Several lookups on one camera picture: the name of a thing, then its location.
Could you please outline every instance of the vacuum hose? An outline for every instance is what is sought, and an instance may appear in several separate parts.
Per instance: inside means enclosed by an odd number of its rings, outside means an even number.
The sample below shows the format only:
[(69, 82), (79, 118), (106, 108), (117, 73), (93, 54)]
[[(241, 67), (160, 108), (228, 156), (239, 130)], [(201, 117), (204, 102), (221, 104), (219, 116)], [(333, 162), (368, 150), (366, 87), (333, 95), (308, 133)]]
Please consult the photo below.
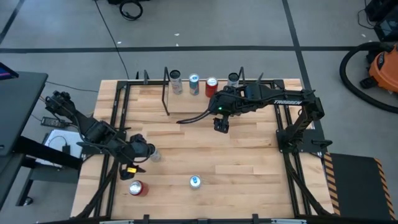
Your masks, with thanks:
[(381, 51), (388, 51), (391, 49), (391, 46), (386, 44), (386, 43), (381, 43), (381, 42), (368, 42), (361, 44), (357, 47), (355, 47), (353, 50), (348, 52), (343, 60), (341, 61), (340, 64), (340, 78), (341, 81), (343, 81), (343, 84), (347, 89), (351, 92), (353, 92), (357, 97), (361, 98), (362, 100), (366, 101), (367, 103), (380, 108), (382, 110), (391, 112), (391, 113), (398, 113), (398, 107), (387, 105), (385, 103), (382, 103), (378, 100), (375, 100), (374, 98), (371, 98), (367, 94), (363, 93), (361, 90), (356, 88), (349, 80), (346, 74), (346, 67), (348, 61), (351, 59), (354, 54), (358, 53), (361, 50), (381, 50)]

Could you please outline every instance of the wooden table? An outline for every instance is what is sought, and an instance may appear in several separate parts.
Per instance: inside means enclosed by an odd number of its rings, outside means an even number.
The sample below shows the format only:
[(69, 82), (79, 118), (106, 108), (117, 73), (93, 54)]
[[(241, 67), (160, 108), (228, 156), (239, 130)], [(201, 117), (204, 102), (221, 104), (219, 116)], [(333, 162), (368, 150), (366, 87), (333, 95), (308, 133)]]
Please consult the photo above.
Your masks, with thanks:
[[(299, 79), (284, 81), (286, 89), (302, 88)], [(116, 82), (101, 82), (96, 119), (110, 121)], [(184, 91), (178, 96), (171, 88), (166, 90), (170, 116), (162, 105), (161, 85), (131, 88), (126, 118), (126, 127), (131, 129), (127, 137), (143, 134), (160, 151), (162, 160), (143, 163), (147, 172), (135, 177), (150, 185), (146, 197), (133, 197), (128, 192), (132, 180), (118, 179), (112, 218), (142, 219), (145, 214), (151, 219), (251, 218), (253, 213), (260, 218), (293, 217), (283, 157), (275, 138), (274, 107), (230, 118), (228, 134), (213, 130), (213, 116), (193, 124), (176, 124), (207, 107), (204, 83), (201, 82), (200, 96), (194, 98), (196, 102), (187, 85), (184, 83)], [(299, 109), (290, 107), (293, 121)], [(325, 209), (333, 212), (321, 161), (310, 154), (300, 157), (307, 187)], [(98, 188), (102, 161), (103, 156), (98, 155), (83, 164), (71, 216), (81, 212)], [(192, 175), (199, 175), (203, 181), (199, 190), (189, 186)], [(304, 213), (297, 186), (296, 191), (300, 212)], [(107, 199), (105, 192), (102, 215)]]

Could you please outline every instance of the small yellow object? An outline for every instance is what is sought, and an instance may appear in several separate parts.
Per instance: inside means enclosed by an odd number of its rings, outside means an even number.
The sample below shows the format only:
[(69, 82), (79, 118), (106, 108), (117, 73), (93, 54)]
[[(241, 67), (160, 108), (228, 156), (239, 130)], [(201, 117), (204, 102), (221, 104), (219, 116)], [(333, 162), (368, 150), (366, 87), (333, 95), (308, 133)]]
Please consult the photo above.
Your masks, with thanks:
[(135, 174), (137, 172), (136, 168), (127, 168), (127, 172)]

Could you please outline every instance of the hazard stripe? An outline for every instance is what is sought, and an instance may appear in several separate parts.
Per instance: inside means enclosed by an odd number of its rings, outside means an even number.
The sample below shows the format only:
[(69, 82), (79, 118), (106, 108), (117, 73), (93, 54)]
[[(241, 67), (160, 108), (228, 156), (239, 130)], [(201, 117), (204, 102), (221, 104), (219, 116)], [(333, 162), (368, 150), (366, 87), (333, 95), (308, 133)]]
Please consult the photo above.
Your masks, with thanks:
[(325, 166), (333, 169), (333, 165), (330, 162), (325, 161)]
[(331, 200), (331, 203), (334, 205), (334, 206), (336, 206), (336, 207), (338, 207), (338, 202), (336, 201), (336, 200)]
[(328, 156), (327, 154), (325, 154), (325, 155), (323, 156), (323, 158), (324, 158), (325, 160), (331, 162), (331, 157)]
[(327, 152), (323, 156), (323, 158), (325, 164), (326, 179), (328, 180), (327, 184), (329, 188), (330, 201), (333, 206), (334, 213), (340, 215), (340, 208), (339, 208), (337, 188), (336, 188), (336, 179), (335, 179), (335, 173), (333, 172), (333, 163), (331, 161), (330, 153)]
[(396, 220), (396, 215), (394, 214), (394, 208), (392, 206), (392, 202), (391, 202), (391, 198), (390, 198), (390, 194), (388, 192), (388, 188), (387, 188), (387, 181), (386, 181), (386, 176), (384, 175), (384, 171), (381, 165), (381, 161), (380, 159), (374, 159), (377, 163), (377, 167), (379, 168), (379, 174), (380, 174), (380, 181), (383, 187), (383, 191), (384, 191), (384, 196), (386, 196), (386, 202), (387, 202), (387, 206), (389, 209), (389, 213), (391, 216), (391, 220)]
[(335, 176), (335, 173), (329, 168), (326, 168), (326, 173), (328, 173), (328, 174), (330, 174), (332, 176)]
[(338, 199), (337, 194), (334, 193), (333, 191), (329, 190), (329, 194), (330, 194), (330, 197), (331, 197), (331, 198)]
[(336, 180), (330, 176), (327, 176), (327, 179), (334, 184), (336, 183)]

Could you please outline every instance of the concrete floor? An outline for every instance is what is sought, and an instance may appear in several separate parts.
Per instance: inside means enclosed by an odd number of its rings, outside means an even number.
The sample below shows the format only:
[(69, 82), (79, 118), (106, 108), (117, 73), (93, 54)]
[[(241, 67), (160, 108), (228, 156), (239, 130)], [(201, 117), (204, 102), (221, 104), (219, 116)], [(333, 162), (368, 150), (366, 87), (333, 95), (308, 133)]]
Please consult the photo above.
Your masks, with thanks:
[[(334, 142), (328, 150), (379, 158), (392, 200), (398, 204), (397, 115), (359, 100), (344, 88), (338, 75), (346, 53), (338, 51), (339, 46), (378, 40), (373, 30), (357, 25), (356, 13), (363, 9), (363, 0), (247, 0), (244, 4), (240, 0), (152, 0), (142, 3), (144, 14), (135, 22), (124, 20), (118, 8), (105, 0), (98, 4), (115, 41), (120, 42), (118, 47), (123, 48), (121, 56), (130, 77), (146, 69), (150, 78), (160, 78), (164, 66), (168, 66), (182, 74), (225, 78), (244, 66), (246, 76), (251, 78), (264, 72), (266, 78), (309, 79), (325, 108), (323, 130)], [(17, 5), (21, 7), (16, 14)], [(293, 19), (290, 27), (287, 6)], [(294, 28), (297, 41), (291, 35)], [(14, 70), (45, 72), (51, 82), (91, 90), (97, 90), (103, 79), (126, 78), (91, 0), (2, 0), (0, 30), (7, 31), (5, 37), (0, 35), (0, 61)], [(177, 44), (183, 51), (178, 51)], [(300, 46), (336, 48), (301, 52)], [(165, 52), (157, 47), (170, 48)], [(366, 76), (365, 66), (364, 55), (350, 61), (347, 71), (353, 83)], [(95, 93), (47, 84), (43, 95), (54, 90), (71, 93), (76, 107), (84, 113), (95, 107)], [(398, 105), (396, 96), (386, 91), (368, 93)], [(33, 114), (50, 116), (41, 102)], [(50, 130), (31, 118), (23, 135), (41, 141)], [(30, 191), (35, 203), (14, 206), (26, 175), (27, 169), (22, 169), (0, 212), (0, 222), (68, 218), (76, 189), (73, 184), (35, 182)]]

